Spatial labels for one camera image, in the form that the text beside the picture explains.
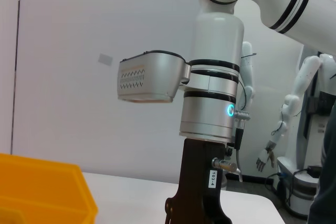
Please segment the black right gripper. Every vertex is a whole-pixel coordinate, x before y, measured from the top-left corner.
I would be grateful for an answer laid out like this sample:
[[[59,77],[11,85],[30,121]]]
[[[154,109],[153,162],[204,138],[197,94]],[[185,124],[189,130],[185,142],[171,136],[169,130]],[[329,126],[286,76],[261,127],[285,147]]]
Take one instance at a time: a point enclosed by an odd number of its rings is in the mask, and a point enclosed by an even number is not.
[[[165,202],[165,223],[232,223],[221,207],[223,171],[212,166],[225,145],[187,138],[174,197]]]

